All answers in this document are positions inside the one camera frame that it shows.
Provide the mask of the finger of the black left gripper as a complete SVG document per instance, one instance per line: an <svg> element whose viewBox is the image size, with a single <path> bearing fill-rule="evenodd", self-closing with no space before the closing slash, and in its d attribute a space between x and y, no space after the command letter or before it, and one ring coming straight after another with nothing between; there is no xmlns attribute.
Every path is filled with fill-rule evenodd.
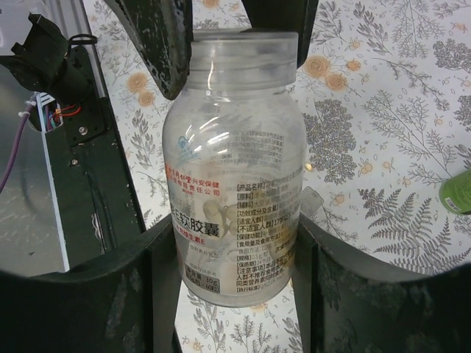
<svg viewBox="0 0 471 353"><path fill-rule="evenodd" d="M298 34L297 67L308 56L318 0L242 0L252 28Z"/></svg>
<svg viewBox="0 0 471 353"><path fill-rule="evenodd" d="M162 95L174 100L185 86L191 59L193 11L189 0L109 0Z"/></svg>

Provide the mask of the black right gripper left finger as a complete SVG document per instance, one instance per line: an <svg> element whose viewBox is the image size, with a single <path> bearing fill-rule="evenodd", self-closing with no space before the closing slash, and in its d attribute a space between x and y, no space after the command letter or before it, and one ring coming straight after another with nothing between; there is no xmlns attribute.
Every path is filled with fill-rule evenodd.
<svg viewBox="0 0 471 353"><path fill-rule="evenodd" d="M179 352L170 217L65 273L1 273L3 352Z"/></svg>

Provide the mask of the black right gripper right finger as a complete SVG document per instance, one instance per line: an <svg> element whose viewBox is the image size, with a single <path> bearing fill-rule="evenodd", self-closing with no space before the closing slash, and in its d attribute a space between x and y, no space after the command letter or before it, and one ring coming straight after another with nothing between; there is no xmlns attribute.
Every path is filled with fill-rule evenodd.
<svg viewBox="0 0 471 353"><path fill-rule="evenodd" d="M300 217L292 276L305 352L468 352L470 265L425 276Z"/></svg>

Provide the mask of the grey weekly pill organizer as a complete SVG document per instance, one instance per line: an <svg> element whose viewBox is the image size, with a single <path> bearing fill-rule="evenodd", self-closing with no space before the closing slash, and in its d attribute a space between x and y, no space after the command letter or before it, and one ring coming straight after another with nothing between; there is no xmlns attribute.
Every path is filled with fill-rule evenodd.
<svg viewBox="0 0 471 353"><path fill-rule="evenodd" d="M324 199L313 188L307 186L302 190L300 211L306 217L313 218L323 203Z"/></svg>

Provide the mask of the clear pill bottle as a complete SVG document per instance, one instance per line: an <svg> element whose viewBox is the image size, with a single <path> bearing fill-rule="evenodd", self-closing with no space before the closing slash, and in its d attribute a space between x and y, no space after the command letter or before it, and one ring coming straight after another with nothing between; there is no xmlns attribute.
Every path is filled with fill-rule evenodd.
<svg viewBox="0 0 471 353"><path fill-rule="evenodd" d="M302 113L286 88L185 89L162 144L188 289L223 307L276 296L294 267L306 150Z"/></svg>

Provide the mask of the green pill bottle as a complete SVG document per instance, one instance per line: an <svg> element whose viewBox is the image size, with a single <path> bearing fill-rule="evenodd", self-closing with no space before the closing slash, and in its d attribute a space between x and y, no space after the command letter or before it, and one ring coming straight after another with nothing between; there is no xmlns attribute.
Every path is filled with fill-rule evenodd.
<svg viewBox="0 0 471 353"><path fill-rule="evenodd" d="M457 215L470 215L471 187L470 170L452 177L442 183L439 189L439 200L444 207Z"/></svg>

